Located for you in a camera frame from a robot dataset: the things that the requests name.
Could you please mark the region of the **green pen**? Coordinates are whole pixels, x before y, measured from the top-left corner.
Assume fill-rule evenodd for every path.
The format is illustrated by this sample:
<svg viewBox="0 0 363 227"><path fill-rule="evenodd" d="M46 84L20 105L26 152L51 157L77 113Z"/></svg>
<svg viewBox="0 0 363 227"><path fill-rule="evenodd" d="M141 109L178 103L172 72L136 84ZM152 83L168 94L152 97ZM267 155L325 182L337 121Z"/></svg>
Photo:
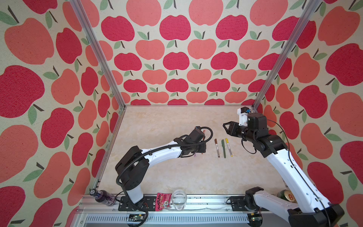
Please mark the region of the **green pen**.
<svg viewBox="0 0 363 227"><path fill-rule="evenodd" d="M222 148L223 148L223 155L224 155L224 158L226 158L226 145L225 145L225 141L222 140L221 141L221 144L222 144Z"/></svg>

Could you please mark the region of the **white silver pen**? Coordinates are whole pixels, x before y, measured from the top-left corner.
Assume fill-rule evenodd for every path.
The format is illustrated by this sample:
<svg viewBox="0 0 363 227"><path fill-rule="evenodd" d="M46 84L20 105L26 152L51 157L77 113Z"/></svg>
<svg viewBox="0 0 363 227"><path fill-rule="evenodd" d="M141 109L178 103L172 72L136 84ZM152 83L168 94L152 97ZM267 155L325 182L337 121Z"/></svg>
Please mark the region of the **white silver pen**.
<svg viewBox="0 0 363 227"><path fill-rule="evenodd" d="M219 146L218 146L217 139L214 139L214 142L215 142L215 146L216 146L217 156L218 156L218 158L220 158L220 151L219 151Z"/></svg>

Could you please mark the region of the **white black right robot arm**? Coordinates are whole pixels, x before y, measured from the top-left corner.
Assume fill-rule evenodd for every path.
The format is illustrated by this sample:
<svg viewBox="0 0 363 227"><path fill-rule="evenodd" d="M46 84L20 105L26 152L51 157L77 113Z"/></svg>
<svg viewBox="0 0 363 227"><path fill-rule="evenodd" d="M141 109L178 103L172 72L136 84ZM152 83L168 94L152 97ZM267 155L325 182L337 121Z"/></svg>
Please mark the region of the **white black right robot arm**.
<svg viewBox="0 0 363 227"><path fill-rule="evenodd" d="M344 216L339 204L332 204L301 170L289 147L268 132L267 118L261 113L239 113L239 122L223 124L226 133L248 141L278 171L296 199L289 202L261 187L245 192L244 206L253 212L267 209L292 227L333 227Z"/></svg>

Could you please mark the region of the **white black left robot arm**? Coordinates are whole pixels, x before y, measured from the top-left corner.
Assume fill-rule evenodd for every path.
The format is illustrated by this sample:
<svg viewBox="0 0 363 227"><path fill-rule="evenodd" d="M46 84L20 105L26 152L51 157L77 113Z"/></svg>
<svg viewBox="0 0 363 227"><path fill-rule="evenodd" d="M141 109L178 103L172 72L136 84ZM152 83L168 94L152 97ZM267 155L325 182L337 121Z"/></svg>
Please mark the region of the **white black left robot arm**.
<svg viewBox="0 0 363 227"><path fill-rule="evenodd" d="M141 183L149 168L170 159L189 158L195 153L205 153L206 144L213 137L209 127L196 126L190 134L175 138L170 143L156 148L140 149L131 147L116 164L116 183L119 185L130 206L145 212L145 196Z"/></svg>

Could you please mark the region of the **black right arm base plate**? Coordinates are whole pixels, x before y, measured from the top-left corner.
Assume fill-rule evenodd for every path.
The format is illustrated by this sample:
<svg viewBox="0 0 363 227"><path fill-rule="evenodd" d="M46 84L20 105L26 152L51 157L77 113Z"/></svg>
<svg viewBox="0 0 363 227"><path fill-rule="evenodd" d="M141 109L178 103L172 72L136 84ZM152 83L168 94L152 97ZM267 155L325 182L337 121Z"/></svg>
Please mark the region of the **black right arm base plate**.
<svg viewBox="0 0 363 227"><path fill-rule="evenodd" d="M253 197L247 196L231 196L226 204L231 205L233 211L268 211L265 208L257 206Z"/></svg>

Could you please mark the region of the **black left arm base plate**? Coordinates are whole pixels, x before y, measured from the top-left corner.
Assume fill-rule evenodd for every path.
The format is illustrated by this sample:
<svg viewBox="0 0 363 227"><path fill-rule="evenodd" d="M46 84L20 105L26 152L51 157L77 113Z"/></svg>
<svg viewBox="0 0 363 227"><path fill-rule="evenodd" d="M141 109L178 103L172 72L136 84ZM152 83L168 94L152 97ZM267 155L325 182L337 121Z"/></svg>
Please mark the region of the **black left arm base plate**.
<svg viewBox="0 0 363 227"><path fill-rule="evenodd" d="M132 202L126 196L122 196L120 199L118 211L139 211L135 209L141 208L143 210L155 211L156 210L156 196L145 196L141 201L137 202L134 206Z"/></svg>

